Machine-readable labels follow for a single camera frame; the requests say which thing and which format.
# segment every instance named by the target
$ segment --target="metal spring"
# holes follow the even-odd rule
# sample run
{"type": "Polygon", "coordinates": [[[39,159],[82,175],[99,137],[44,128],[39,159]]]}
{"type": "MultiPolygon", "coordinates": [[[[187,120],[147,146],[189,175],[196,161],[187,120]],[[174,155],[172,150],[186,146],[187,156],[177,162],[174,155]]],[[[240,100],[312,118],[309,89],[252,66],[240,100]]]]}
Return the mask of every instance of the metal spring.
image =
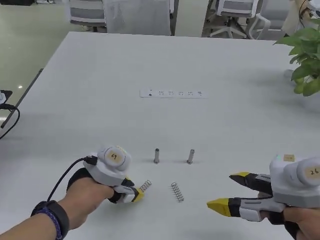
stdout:
{"type": "Polygon", "coordinates": [[[177,201],[179,203],[183,202],[185,200],[185,198],[182,195],[178,184],[176,182],[171,183],[171,188],[172,188],[172,191],[174,192],[174,195],[175,195],[177,201]]]}
{"type": "Polygon", "coordinates": [[[152,182],[150,180],[147,180],[144,182],[144,184],[142,184],[141,187],[139,187],[139,189],[144,193],[151,185],[152,182]]]}

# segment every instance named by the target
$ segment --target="white table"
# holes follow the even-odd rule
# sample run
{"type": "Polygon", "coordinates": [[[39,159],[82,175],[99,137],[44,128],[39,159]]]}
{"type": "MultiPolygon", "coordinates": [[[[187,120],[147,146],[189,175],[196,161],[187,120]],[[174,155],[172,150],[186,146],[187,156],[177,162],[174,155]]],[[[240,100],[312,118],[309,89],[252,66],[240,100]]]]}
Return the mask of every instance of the white table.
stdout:
{"type": "Polygon", "coordinates": [[[262,40],[70,32],[0,141],[0,231],[46,199],[74,160],[115,144],[134,158],[130,178],[153,184],[140,203],[105,201],[68,240],[291,239],[282,226],[227,218],[206,205],[256,196],[229,174],[268,173],[276,153],[319,154],[319,115],[283,80],[288,50],[262,40]],[[144,87],[199,89],[209,98],[140,98],[144,87]],[[183,203],[169,188],[174,181],[183,203]]]}

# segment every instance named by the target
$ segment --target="number sticker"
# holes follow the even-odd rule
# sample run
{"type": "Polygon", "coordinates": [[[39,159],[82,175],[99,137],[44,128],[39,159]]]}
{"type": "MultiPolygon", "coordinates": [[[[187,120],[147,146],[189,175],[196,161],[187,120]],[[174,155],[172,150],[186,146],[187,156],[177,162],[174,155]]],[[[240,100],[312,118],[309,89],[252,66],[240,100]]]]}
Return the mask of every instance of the number sticker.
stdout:
{"type": "Polygon", "coordinates": [[[283,156],[283,161],[285,161],[285,162],[294,162],[295,161],[295,155],[293,155],[293,154],[285,154],[283,156]]]}
{"type": "Polygon", "coordinates": [[[110,151],[106,157],[108,159],[112,160],[115,163],[121,163],[122,162],[122,156],[117,154],[117,153],[115,153],[114,151],[110,151]]]}
{"type": "Polygon", "coordinates": [[[307,167],[304,174],[308,179],[320,179],[320,166],[307,167]]]}

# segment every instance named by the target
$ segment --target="metal peg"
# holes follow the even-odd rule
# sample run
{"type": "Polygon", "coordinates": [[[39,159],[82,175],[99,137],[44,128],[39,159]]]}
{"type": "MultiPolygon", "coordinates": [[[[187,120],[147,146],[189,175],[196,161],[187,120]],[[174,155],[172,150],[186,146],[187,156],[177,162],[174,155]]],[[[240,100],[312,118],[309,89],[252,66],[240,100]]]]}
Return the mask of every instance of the metal peg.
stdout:
{"type": "Polygon", "coordinates": [[[189,158],[188,158],[188,160],[186,161],[187,164],[192,164],[192,160],[194,159],[194,155],[195,155],[195,150],[194,150],[194,149],[191,149],[191,150],[190,150],[190,154],[189,154],[189,158]]]}
{"type": "Polygon", "coordinates": [[[159,148],[156,148],[156,149],[154,150],[154,160],[153,160],[153,162],[154,162],[155,164],[158,164],[158,163],[159,163],[159,148]]]}

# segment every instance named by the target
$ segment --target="human hand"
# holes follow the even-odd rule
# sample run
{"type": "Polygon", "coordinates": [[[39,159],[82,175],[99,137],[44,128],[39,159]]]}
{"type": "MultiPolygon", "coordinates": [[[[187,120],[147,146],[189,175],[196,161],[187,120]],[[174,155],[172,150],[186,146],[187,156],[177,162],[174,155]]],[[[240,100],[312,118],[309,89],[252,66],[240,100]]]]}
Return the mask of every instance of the human hand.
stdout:
{"type": "Polygon", "coordinates": [[[60,206],[69,217],[70,230],[80,227],[90,213],[105,200],[114,195],[114,190],[96,183],[92,178],[85,177],[76,180],[68,189],[60,206]]]}
{"type": "Polygon", "coordinates": [[[298,224],[296,240],[320,240],[320,209],[287,207],[283,216],[285,221],[298,224]]]}

